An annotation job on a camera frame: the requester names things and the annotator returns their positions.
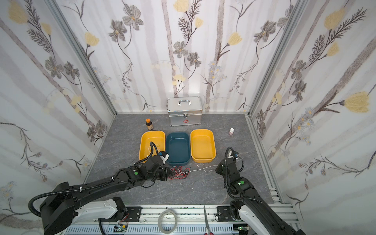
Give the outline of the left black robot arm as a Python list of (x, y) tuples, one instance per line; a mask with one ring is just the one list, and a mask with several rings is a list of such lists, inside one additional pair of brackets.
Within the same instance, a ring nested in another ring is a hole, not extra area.
[(158, 151), (150, 142), (151, 152), (132, 166), (119, 169), (113, 176), (81, 185), (59, 184), (52, 192), (30, 199), (28, 209), (42, 219), (44, 234), (55, 235), (64, 231), (79, 217), (83, 206), (113, 193), (143, 187), (146, 181), (167, 181), (171, 173), (165, 166), (169, 154)]

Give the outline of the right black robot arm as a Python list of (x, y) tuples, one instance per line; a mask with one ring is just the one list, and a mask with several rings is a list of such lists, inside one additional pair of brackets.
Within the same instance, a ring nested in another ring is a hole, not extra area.
[(303, 230), (294, 229), (273, 211), (261, 198), (255, 186), (240, 175), (237, 158), (239, 153), (228, 147), (224, 159), (215, 170), (223, 177), (224, 188), (232, 198), (230, 208), (234, 220), (247, 223), (258, 235), (304, 235)]

